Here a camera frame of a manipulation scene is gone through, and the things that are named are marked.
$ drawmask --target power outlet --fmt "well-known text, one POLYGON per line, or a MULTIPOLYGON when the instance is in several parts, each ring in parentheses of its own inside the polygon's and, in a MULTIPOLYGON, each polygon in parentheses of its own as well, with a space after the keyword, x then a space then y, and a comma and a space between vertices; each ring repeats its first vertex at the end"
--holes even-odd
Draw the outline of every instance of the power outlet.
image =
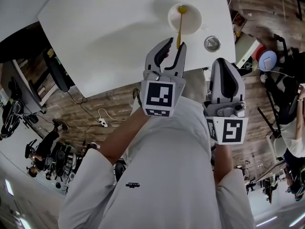
POLYGON ((104 118, 99 118, 99 121, 103 127, 108 127, 107 122, 104 120, 104 118))

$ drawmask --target ceiling light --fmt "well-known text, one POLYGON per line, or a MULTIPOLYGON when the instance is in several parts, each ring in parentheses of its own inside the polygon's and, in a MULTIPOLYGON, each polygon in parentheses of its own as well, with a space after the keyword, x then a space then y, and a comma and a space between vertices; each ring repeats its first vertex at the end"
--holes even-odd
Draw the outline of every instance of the ceiling light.
POLYGON ((261 223, 261 224, 256 225, 256 227, 260 227, 260 226, 262 226, 263 224, 266 224, 266 223, 268 223, 268 222, 270 222, 270 221, 272 221, 272 220, 274 220, 274 219, 276 219, 276 218, 277 218, 277 216, 274 216, 274 217, 272 217, 271 219, 266 220, 265 222, 263 222, 263 223, 261 223))
POLYGON ((303 213, 303 215, 301 215, 298 219, 296 219, 294 222, 292 222, 289 227, 293 227, 296 223, 298 223, 304 217, 305 217, 305 213, 303 213))
POLYGON ((25 219, 20 218, 20 220, 25 229, 31 229, 30 225, 28 224, 28 222, 25 219))
POLYGON ((8 190, 9 194, 14 196, 13 190, 11 189, 10 182, 8 180, 5 180, 6 189, 8 190))

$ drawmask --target red object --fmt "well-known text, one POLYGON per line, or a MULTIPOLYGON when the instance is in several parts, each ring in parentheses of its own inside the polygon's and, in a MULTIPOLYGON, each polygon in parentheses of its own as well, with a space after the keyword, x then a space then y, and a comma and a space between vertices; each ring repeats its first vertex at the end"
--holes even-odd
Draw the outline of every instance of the red object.
POLYGON ((260 43, 256 50, 252 53, 252 58, 254 58, 256 61, 259 61, 259 57, 265 50, 267 50, 266 47, 260 43))

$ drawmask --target wooden floor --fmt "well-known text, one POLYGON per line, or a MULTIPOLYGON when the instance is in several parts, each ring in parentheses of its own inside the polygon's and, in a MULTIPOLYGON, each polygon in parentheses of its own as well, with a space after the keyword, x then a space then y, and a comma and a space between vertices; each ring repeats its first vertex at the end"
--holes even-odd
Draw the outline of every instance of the wooden floor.
MULTIPOLYGON (((276 33, 286 39, 288 47, 297 47, 304 51, 305 22, 300 21, 295 15, 297 12, 296 1, 284 0, 284 5, 285 16, 283 0, 232 0, 230 7, 239 10, 248 19, 243 32, 256 37, 268 49, 278 52, 282 50, 282 46, 273 39, 273 33, 276 33)), ((28 80, 32 79, 35 82, 46 66, 41 59, 30 62, 30 64, 30 68, 25 66, 22 70, 28 80)), ((246 160, 250 161, 251 163, 246 167, 254 176, 254 160, 257 165, 263 165, 258 169, 258 175, 266 171, 272 164, 272 157, 265 141, 265 135, 270 131, 258 113, 257 107, 260 106, 270 121, 273 120, 273 114, 265 88, 260 82, 259 72, 245 77, 244 82, 246 86, 246 114, 249 117, 249 123, 244 144, 234 146, 234 162, 236 165, 244 165, 246 160)), ((50 89, 53 85, 54 81, 49 77, 45 83, 46 89, 50 89)), ((87 99, 88 102, 83 103, 82 106, 94 118, 99 118, 98 109, 104 108, 113 118, 126 119, 132 110, 132 91, 137 85, 121 87, 90 97, 87 99)), ((72 87, 69 93, 77 102, 82 101, 82 95, 76 87, 72 87)), ((52 118, 62 118, 67 121, 71 128, 62 138, 77 148, 81 147, 85 139, 101 143, 120 124, 120 122, 114 122, 108 128, 92 126, 88 130, 91 125, 96 125, 97 122, 84 112, 67 93, 60 90, 48 99, 46 107, 47 113, 43 115, 43 118, 47 122, 51 122, 52 118)), ((111 121, 104 111, 101 111, 101 116, 107 122, 111 121)), ((52 129, 52 124, 47 123, 41 117, 39 119, 38 126, 48 131, 52 129)), ((43 135, 47 134, 44 130, 40 131, 43 135)))

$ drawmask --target white table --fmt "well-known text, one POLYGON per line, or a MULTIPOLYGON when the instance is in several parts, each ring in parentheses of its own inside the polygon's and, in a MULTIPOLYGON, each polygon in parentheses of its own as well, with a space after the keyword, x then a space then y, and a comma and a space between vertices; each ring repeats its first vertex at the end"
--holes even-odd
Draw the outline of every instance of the white table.
POLYGON ((0 42, 38 21, 48 0, 0 0, 0 42))
POLYGON ((211 67, 223 57, 235 62, 234 36, 227 0, 50 0, 38 18, 53 49, 85 97, 139 82, 146 54, 160 41, 177 33, 167 22, 176 3, 186 2, 200 10, 203 25, 182 36, 187 45, 185 70, 211 67), (203 45, 217 36, 221 48, 208 52, 203 45))

